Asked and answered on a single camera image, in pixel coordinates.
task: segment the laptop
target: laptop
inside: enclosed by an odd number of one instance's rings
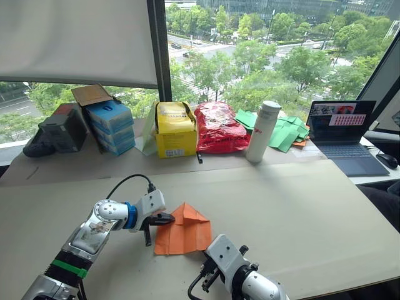
[[[347,176],[381,176],[389,171],[359,142],[375,101],[314,101],[307,125],[313,143]]]

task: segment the touchpad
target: touchpad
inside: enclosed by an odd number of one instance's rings
[[[354,159],[336,158],[334,163],[348,176],[365,175],[365,169]]]

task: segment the laptop screen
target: laptop screen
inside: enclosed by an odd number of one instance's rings
[[[375,101],[314,101],[307,125],[314,142],[358,142],[367,131]]]

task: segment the computer mouse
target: computer mouse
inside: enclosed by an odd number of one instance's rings
[[[376,158],[389,169],[394,170],[398,167],[398,160],[391,155],[380,153],[376,155]]]

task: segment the orange paper airplane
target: orange paper airplane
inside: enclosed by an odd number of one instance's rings
[[[156,254],[203,251],[211,244],[211,223],[200,212],[183,203],[172,215],[174,222],[157,228]]]

